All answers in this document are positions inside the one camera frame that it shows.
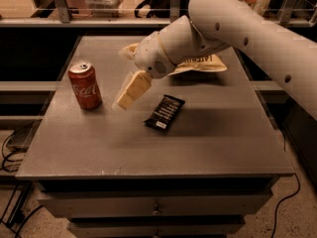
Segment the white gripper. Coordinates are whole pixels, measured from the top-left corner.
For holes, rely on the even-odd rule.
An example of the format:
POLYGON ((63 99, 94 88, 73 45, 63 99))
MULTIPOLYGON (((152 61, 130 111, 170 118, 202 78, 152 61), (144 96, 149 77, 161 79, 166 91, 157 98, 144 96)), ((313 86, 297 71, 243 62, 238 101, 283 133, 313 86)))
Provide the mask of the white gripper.
POLYGON ((153 32, 140 43, 133 43, 119 50, 119 55, 134 60, 137 68, 129 72, 117 94, 113 108, 127 110, 152 86, 153 79, 160 79, 174 72, 176 65, 165 54, 159 32, 153 32))

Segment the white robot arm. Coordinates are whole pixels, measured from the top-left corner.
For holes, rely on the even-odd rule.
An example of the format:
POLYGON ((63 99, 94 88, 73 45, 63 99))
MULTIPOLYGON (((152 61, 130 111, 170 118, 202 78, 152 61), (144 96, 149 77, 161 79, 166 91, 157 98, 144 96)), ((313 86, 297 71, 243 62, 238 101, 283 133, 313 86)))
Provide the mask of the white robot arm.
POLYGON ((265 20, 244 0, 189 0, 188 14, 147 36, 132 60, 138 71, 116 100, 129 108, 154 79, 186 60, 234 47, 317 119, 317 44, 265 20))

